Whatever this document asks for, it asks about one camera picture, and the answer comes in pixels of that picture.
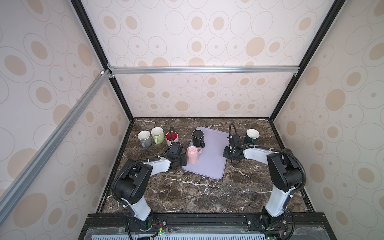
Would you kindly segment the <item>pink faceted mug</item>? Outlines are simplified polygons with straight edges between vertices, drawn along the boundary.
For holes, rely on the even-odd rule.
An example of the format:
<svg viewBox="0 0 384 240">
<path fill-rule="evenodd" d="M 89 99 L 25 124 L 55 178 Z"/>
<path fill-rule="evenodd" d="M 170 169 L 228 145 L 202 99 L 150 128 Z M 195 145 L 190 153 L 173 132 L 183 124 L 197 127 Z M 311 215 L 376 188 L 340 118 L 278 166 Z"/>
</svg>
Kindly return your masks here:
<svg viewBox="0 0 384 240">
<path fill-rule="evenodd" d="M 187 148 L 187 162 L 190 165 L 194 165 L 199 160 L 199 155 L 202 152 L 202 148 L 195 147 L 195 146 L 189 146 Z"/>
</svg>

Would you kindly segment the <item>dark green mug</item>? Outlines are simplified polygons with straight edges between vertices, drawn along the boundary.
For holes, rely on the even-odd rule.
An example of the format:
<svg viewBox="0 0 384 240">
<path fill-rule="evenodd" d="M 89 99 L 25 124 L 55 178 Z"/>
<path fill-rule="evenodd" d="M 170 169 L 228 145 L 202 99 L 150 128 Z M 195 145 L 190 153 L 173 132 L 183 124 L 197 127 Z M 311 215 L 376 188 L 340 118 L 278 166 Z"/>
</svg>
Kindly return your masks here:
<svg viewBox="0 0 384 240">
<path fill-rule="evenodd" d="M 260 137 L 260 133 L 255 129 L 248 129 L 245 136 L 245 144 L 256 145 Z"/>
</svg>

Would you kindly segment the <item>white mug red inside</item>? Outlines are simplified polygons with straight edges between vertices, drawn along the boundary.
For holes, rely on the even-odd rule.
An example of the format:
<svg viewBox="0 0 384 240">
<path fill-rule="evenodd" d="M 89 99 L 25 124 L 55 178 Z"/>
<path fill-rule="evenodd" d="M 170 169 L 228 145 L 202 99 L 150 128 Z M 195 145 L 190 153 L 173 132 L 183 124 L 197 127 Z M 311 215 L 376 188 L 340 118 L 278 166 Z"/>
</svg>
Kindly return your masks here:
<svg viewBox="0 0 384 240">
<path fill-rule="evenodd" d="M 166 134 L 167 145 L 170 146 L 173 143 L 179 142 L 179 135 L 176 132 L 168 132 Z"/>
</svg>

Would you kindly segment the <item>light green mug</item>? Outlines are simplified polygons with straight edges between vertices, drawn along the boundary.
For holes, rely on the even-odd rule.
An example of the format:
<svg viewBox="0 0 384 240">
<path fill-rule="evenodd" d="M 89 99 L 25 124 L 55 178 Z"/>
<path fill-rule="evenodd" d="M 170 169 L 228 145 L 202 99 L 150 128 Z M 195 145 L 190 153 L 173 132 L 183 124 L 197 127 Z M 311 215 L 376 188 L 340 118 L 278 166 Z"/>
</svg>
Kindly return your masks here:
<svg viewBox="0 0 384 240">
<path fill-rule="evenodd" d="M 165 139 L 164 130 L 161 127 L 155 127 L 151 130 L 152 138 L 156 145 L 162 144 Z"/>
</svg>

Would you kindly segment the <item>lavender plastic tray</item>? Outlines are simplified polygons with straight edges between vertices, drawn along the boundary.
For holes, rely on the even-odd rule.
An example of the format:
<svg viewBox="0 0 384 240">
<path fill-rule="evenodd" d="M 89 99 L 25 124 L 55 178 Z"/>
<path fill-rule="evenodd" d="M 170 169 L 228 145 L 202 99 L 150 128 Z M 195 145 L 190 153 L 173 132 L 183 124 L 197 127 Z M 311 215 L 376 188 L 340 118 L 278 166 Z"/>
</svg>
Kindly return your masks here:
<svg viewBox="0 0 384 240">
<path fill-rule="evenodd" d="M 205 147 L 199 154 L 196 164 L 187 163 L 182 169 L 204 177 L 220 180 L 223 178 L 227 159 L 223 157 L 225 147 L 229 146 L 228 132 L 197 127 L 204 133 Z"/>
</svg>

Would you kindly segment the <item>grey mug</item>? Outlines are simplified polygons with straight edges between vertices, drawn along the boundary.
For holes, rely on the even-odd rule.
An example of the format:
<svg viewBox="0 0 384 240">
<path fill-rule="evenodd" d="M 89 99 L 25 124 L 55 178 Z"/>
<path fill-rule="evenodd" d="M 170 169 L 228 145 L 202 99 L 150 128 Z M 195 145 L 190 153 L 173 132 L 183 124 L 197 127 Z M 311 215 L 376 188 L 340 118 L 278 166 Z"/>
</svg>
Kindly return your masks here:
<svg viewBox="0 0 384 240">
<path fill-rule="evenodd" d="M 138 134 L 138 139 L 143 148 L 148 148 L 152 145 L 152 137 L 149 131 L 141 131 Z"/>
</svg>

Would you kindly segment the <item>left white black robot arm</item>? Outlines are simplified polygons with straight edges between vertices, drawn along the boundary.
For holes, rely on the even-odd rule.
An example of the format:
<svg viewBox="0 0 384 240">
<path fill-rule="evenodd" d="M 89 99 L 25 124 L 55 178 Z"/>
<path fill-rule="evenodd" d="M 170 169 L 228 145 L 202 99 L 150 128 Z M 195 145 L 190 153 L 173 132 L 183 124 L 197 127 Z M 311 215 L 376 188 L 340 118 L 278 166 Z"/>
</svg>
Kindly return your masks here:
<svg viewBox="0 0 384 240">
<path fill-rule="evenodd" d="M 175 140 L 174 127 L 170 127 L 170 134 L 171 144 L 165 152 L 154 159 L 128 159 L 112 184 L 114 199 L 128 208 L 143 230 L 153 224 L 153 211 L 144 198 L 150 177 L 187 165 L 184 147 Z"/>
</svg>

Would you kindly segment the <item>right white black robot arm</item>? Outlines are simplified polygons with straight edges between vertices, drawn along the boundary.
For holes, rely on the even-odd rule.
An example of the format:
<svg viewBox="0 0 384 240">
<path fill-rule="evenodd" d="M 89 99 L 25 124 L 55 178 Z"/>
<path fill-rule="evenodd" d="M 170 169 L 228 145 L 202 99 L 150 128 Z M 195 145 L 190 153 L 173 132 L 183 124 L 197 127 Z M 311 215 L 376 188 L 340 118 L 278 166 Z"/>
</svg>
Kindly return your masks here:
<svg viewBox="0 0 384 240">
<path fill-rule="evenodd" d="M 273 230 L 283 219 L 293 194 L 301 191 L 307 180 L 300 161 L 290 149 L 276 150 L 242 141 L 233 123 L 229 126 L 229 146 L 225 147 L 223 157 L 240 162 L 243 159 L 267 164 L 273 183 L 273 190 L 267 204 L 262 209 L 259 224 L 267 231 Z"/>
</svg>

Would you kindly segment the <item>black mug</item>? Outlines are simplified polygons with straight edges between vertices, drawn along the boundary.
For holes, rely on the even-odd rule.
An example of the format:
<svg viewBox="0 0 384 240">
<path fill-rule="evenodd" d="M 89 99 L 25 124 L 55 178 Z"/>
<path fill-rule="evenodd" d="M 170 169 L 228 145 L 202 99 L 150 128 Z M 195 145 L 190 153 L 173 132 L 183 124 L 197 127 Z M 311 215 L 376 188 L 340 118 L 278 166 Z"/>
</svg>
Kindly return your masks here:
<svg viewBox="0 0 384 240">
<path fill-rule="evenodd" d="M 204 148 L 204 132 L 202 130 L 194 130 L 192 133 L 192 144 L 198 148 Z"/>
</svg>

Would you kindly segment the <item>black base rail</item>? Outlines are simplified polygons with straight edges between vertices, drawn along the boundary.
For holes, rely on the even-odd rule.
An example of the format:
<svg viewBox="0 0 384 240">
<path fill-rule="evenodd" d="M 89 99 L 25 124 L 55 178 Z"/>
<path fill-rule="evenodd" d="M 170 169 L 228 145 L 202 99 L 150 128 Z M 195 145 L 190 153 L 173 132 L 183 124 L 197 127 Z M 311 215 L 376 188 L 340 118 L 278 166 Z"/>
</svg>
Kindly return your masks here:
<svg viewBox="0 0 384 240">
<path fill-rule="evenodd" d="M 91 214 L 80 240 L 334 240 L 336 236 L 323 213 L 288 213 L 270 230 L 257 213 L 154 214 L 145 230 L 125 214 Z"/>
</svg>

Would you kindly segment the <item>horizontal aluminium rail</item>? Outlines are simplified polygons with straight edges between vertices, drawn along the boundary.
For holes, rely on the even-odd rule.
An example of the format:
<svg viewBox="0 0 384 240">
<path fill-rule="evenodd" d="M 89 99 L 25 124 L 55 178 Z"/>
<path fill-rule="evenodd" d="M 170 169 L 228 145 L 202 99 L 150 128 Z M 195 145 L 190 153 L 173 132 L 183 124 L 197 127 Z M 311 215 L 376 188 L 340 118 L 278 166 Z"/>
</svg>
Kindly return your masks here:
<svg viewBox="0 0 384 240">
<path fill-rule="evenodd" d="M 243 73 L 293 73 L 299 66 L 211 66 L 211 67 L 110 67 L 118 74 L 243 74 Z"/>
</svg>

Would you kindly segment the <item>right black frame post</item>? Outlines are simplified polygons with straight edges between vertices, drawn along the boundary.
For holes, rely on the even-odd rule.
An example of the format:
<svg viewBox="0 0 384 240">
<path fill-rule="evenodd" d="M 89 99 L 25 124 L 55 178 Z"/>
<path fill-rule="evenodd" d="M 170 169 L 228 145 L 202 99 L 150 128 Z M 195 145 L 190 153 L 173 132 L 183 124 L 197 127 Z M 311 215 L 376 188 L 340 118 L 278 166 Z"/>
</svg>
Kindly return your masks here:
<svg viewBox="0 0 384 240">
<path fill-rule="evenodd" d="M 285 91 L 283 92 L 282 97 L 278 101 L 278 104 L 276 105 L 272 115 L 270 116 L 270 122 L 273 123 L 275 119 L 277 118 L 279 112 L 283 108 L 285 102 L 287 101 L 288 97 L 290 96 L 291 92 L 294 90 L 297 82 L 299 81 L 301 75 L 304 73 L 306 67 L 310 63 L 312 57 L 315 55 L 315 52 L 318 50 L 320 44 L 322 43 L 323 39 L 325 38 L 326 34 L 329 32 L 332 24 L 336 20 L 338 14 L 340 13 L 341 9 L 345 5 L 347 1 L 346 0 L 336 0 L 331 5 L 330 10 L 328 11 L 327 15 L 325 16 L 322 24 L 320 25 L 319 30 L 317 31 L 314 39 L 312 40 L 311 44 L 309 45 L 309 48 L 307 49 L 302 61 L 299 64 L 300 69 L 289 81 L 288 86 L 286 87 Z"/>
</svg>

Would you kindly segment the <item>black frame post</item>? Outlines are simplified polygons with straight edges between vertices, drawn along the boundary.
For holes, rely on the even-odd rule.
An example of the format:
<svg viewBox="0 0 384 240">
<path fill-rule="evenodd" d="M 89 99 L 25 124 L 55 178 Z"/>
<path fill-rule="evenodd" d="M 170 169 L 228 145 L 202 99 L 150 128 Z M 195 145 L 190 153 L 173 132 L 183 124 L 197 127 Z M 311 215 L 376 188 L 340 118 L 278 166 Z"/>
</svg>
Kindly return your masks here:
<svg viewBox="0 0 384 240">
<path fill-rule="evenodd" d="M 309 48 L 307 49 L 302 61 L 299 64 L 300 69 L 289 81 L 288 86 L 286 87 L 285 91 L 283 92 L 282 97 L 278 101 L 278 104 L 276 105 L 272 115 L 270 116 L 270 122 L 273 123 L 275 119 L 277 118 L 279 112 L 283 108 L 285 102 L 287 101 L 288 97 L 290 96 L 291 92 L 294 90 L 297 82 L 299 81 L 301 75 L 304 73 L 306 67 L 310 63 L 312 57 L 315 55 L 315 52 L 318 50 L 320 44 L 322 43 L 323 39 L 325 38 L 326 34 L 329 32 L 332 24 L 336 20 L 338 14 L 340 13 L 341 9 L 345 5 L 347 1 L 346 0 L 336 0 L 331 5 L 330 10 L 328 11 L 327 15 L 325 16 L 322 24 L 320 25 L 319 30 L 317 31 L 314 39 L 312 40 L 311 44 L 309 45 Z"/>
<path fill-rule="evenodd" d="M 82 3 L 82 1 L 79 1 L 79 0 L 71 0 L 70 1 L 72 6 L 74 7 L 74 10 L 87 34 L 87 37 L 103 67 L 104 70 L 111 70 L 111 68 L 109 67 L 109 61 L 105 55 L 105 52 L 103 50 L 103 47 L 99 41 L 99 38 L 97 37 L 96 35 L 96 32 L 92 26 L 92 23 L 86 13 L 86 9 Z M 123 92 L 122 92 L 122 89 L 116 79 L 116 77 L 112 76 L 109 78 L 110 80 L 110 83 L 118 97 L 118 100 L 119 102 L 121 103 L 122 107 L 123 107 L 123 110 L 126 114 L 126 116 L 128 117 L 129 121 L 131 122 L 132 120 L 134 120 L 134 117 L 132 115 L 132 112 L 127 104 L 127 101 L 123 95 Z"/>
</svg>

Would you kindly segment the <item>left diagonal aluminium rail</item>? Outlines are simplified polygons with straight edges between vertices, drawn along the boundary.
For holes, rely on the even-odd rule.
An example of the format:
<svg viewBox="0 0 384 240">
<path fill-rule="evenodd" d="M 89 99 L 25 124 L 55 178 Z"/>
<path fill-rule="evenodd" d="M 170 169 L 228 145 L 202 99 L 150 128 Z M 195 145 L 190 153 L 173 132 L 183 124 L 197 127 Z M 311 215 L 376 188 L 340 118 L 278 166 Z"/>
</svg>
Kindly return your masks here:
<svg viewBox="0 0 384 240">
<path fill-rule="evenodd" d="M 111 71 L 106 69 L 96 78 L 79 101 L 68 112 L 59 126 L 52 132 L 50 137 L 37 151 L 32 160 L 26 165 L 23 171 L 13 181 L 8 190 L 1 198 L 1 225 L 9 217 L 12 210 L 16 207 L 22 196 L 28 190 L 42 168 L 51 158 L 60 143 L 72 129 L 78 118 L 88 107 L 96 93 L 109 78 Z"/>
</svg>

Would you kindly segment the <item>left black frame post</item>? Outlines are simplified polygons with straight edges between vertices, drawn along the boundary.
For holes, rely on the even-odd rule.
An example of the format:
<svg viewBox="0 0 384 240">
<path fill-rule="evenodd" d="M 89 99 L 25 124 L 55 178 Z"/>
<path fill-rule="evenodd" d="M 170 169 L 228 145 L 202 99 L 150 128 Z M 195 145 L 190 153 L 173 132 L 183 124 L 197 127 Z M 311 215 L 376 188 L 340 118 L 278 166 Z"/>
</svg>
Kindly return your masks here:
<svg viewBox="0 0 384 240">
<path fill-rule="evenodd" d="M 96 32 L 92 26 L 92 23 L 86 13 L 86 9 L 82 3 L 82 1 L 79 1 L 79 0 L 71 0 L 70 1 L 72 6 L 74 7 L 74 10 L 87 34 L 87 37 L 103 67 L 104 70 L 111 70 L 111 68 L 109 67 L 109 61 L 105 55 L 105 52 L 103 50 L 103 47 L 99 41 L 99 38 L 97 37 L 96 35 Z M 119 102 L 121 103 L 122 107 L 123 107 L 123 110 L 126 114 L 126 116 L 128 117 L 129 121 L 131 122 L 132 120 L 134 120 L 134 117 L 132 115 L 132 112 L 127 104 L 127 101 L 123 95 L 123 92 L 122 92 L 122 89 L 116 79 L 116 77 L 112 76 L 109 78 L 110 80 L 110 83 L 118 97 L 118 100 Z"/>
</svg>

